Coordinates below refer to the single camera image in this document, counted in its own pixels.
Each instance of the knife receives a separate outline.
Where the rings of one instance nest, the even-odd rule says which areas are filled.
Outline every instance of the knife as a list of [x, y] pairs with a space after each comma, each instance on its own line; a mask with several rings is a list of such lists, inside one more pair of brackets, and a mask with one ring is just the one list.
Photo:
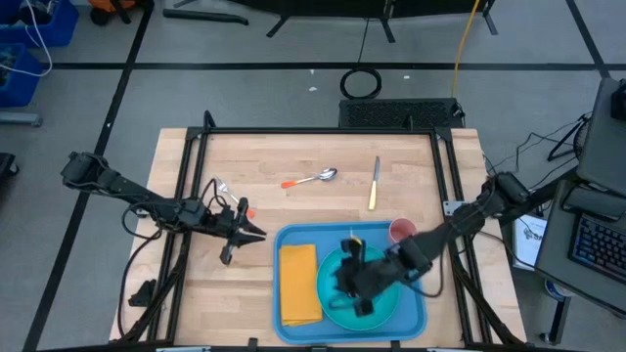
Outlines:
[[380, 158], [376, 157], [376, 165], [374, 166], [374, 180], [372, 181], [372, 191], [370, 192], [370, 210], [374, 210], [376, 207], [376, 183], [380, 177]]

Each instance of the wooden tabletop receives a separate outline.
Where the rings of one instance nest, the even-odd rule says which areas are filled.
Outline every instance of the wooden tabletop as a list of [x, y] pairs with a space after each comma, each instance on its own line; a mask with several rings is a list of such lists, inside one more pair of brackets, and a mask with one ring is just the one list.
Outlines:
[[[164, 197], [174, 196], [185, 134], [185, 129], [160, 132], [148, 188]], [[471, 129], [453, 130], [453, 136], [465, 197], [474, 199], [486, 177], [478, 136]], [[440, 149], [448, 193], [453, 198], [443, 143]], [[192, 166], [196, 154], [197, 151], [192, 155]], [[377, 155], [380, 156], [378, 202], [376, 210], [368, 211]], [[330, 183], [310, 182], [286, 190], [280, 186], [283, 181], [308, 177], [327, 167], [339, 170]], [[189, 172], [187, 192], [191, 189], [192, 174]], [[226, 267], [218, 258], [224, 240], [192, 235], [177, 344], [246, 345], [250, 337], [257, 337], [261, 346], [286, 345], [272, 327], [272, 253], [275, 235], [288, 224], [406, 217], [415, 222], [418, 230], [429, 230], [443, 221], [428, 136], [212, 135], [201, 184], [216, 176], [227, 183], [237, 197], [249, 199], [256, 212], [252, 222], [268, 233], [267, 241], [235, 249], [233, 261]], [[151, 234], [154, 230], [151, 219], [139, 221], [138, 233]], [[501, 236], [494, 220], [488, 220], [483, 230]], [[135, 240], [133, 250], [142, 242]], [[149, 244], [137, 256], [126, 282], [126, 299], [143, 281], [157, 278], [163, 244], [164, 237]], [[477, 236], [474, 248], [487, 301], [513, 334], [525, 340], [502, 244]], [[426, 329], [419, 337], [402, 341], [404, 347], [463, 344], [447, 254], [444, 260], [443, 293], [438, 298], [425, 298]], [[439, 286], [437, 263], [435, 261], [433, 269], [422, 278], [426, 291], [435, 291]], [[468, 295], [467, 298], [473, 338], [479, 341], [475, 306]], [[159, 336], [164, 336], [170, 303], [163, 309]], [[124, 304], [125, 329], [129, 330], [142, 313], [143, 308]], [[113, 324], [112, 338], [116, 337], [117, 328]], [[384, 347], [389, 343], [341, 345]]]

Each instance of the yellow knife handle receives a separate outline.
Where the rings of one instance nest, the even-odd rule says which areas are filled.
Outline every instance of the yellow knife handle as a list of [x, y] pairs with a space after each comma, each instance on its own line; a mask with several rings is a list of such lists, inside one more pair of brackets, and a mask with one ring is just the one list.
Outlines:
[[372, 182], [372, 191], [370, 192], [370, 210], [376, 207], [376, 181]]

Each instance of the yellow cable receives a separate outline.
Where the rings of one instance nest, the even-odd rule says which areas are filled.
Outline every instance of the yellow cable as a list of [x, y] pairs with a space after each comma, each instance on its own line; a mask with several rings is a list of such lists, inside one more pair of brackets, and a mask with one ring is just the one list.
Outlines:
[[471, 15], [469, 15], [469, 20], [466, 24], [466, 31], [463, 33], [463, 38], [461, 38], [459, 50], [457, 51], [457, 60], [454, 63], [454, 80], [452, 81], [452, 98], [454, 98], [454, 95], [457, 91], [457, 79], [459, 77], [459, 64], [461, 63], [461, 54], [463, 53], [463, 48], [466, 46], [466, 39], [468, 38], [468, 33], [470, 33], [471, 24], [473, 23], [473, 16], [476, 14], [479, 2], [480, 0], [476, 0], [476, 2], [473, 3], [473, 9], [471, 9]]

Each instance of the plastic tray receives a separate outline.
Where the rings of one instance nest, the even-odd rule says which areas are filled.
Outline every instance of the plastic tray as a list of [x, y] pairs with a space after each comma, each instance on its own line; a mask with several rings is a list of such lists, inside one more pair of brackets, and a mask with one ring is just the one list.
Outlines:
[[281, 324], [279, 249], [283, 245], [314, 243], [318, 266], [333, 250], [339, 248], [339, 242], [350, 236], [350, 229], [355, 236], [365, 240], [368, 245], [378, 249], [390, 246], [388, 229], [390, 221], [353, 222], [332, 224], [297, 224], [283, 228], [274, 242], [274, 298], [273, 324], [276, 334], [287, 343], [314, 344], [359, 341], [406, 340], [419, 336], [426, 326], [424, 298], [407, 287], [402, 287], [398, 308], [391, 318], [374, 330], [346, 330], [328, 317], [322, 322], [300, 327], [284, 327]]
[[[5, 3], [0, 0], [0, 13], [13, 16], [20, 8], [20, 2], [9, 0]], [[76, 23], [78, 22], [78, 10], [69, 2], [69, 0], [60, 0], [54, 10], [50, 23], [39, 25], [39, 32], [47, 47], [66, 46], [71, 41], [74, 34]], [[39, 36], [32, 26], [28, 27], [28, 32], [36, 40]], [[0, 27], [0, 43], [22, 43], [29, 48], [36, 48], [37, 45], [32, 42], [23, 25], [11, 25], [9, 27]]]
[[[0, 51], [6, 47], [11, 47], [16, 53], [15, 69], [41, 73], [41, 64], [28, 53], [23, 44], [0, 44]], [[37, 83], [39, 77], [11, 72], [7, 82], [0, 86], [0, 108], [27, 106], [32, 100]]]

